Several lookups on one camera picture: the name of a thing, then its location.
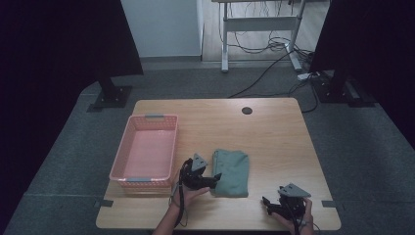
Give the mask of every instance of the forearm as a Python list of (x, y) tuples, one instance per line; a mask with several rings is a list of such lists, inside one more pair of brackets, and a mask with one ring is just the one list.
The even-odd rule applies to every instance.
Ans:
[(167, 235), (172, 234), (174, 229), (174, 224), (176, 222), (177, 216), (179, 215), (180, 208), (176, 205), (171, 204), (168, 207), (167, 212), (162, 218), (161, 222), (157, 226), (156, 230), (153, 232), (153, 235)]

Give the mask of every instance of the hand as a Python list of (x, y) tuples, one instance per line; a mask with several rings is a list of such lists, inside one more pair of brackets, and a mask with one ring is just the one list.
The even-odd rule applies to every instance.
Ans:
[[(305, 221), (306, 225), (302, 228), (300, 234), (311, 235), (313, 234), (313, 216), (311, 215), (312, 202), (307, 198), (303, 199), (305, 201), (305, 213), (304, 217), (302, 218), (302, 221)], [(280, 223), (285, 225), (290, 230), (291, 234), (295, 234), (294, 224), (291, 220), (287, 220), (285, 217), (281, 216), (276, 212), (274, 212), (272, 216), (275, 217)]]
[[(209, 187), (201, 188), (199, 190), (191, 190), (184, 185), (182, 187), (183, 187), (183, 196), (184, 196), (184, 208), (187, 208), (196, 197), (204, 193), (207, 193), (210, 190)], [(179, 194), (178, 186), (177, 186), (176, 192), (174, 193), (174, 197), (172, 198), (172, 200), (173, 200), (173, 202), (171, 202), (172, 204), (176, 205), (177, 207), (180, 206), (180, 194)]]

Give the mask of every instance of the plastic basket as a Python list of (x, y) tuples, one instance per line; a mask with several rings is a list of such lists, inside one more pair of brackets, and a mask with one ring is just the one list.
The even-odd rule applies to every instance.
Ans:
[(110, 179), (124, 188), (171, 187), (178, 116), (131, 116), (116, 153)]

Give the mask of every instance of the green cloth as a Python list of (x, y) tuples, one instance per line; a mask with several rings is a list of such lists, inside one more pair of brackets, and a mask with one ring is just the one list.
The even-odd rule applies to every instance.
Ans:
[(244, 152), (221, 149), (214, 151), (212, 175), (222, 173), (222, 176), (211, 193), (218, 197), (248, 197), (249, 171), (250, 162)]

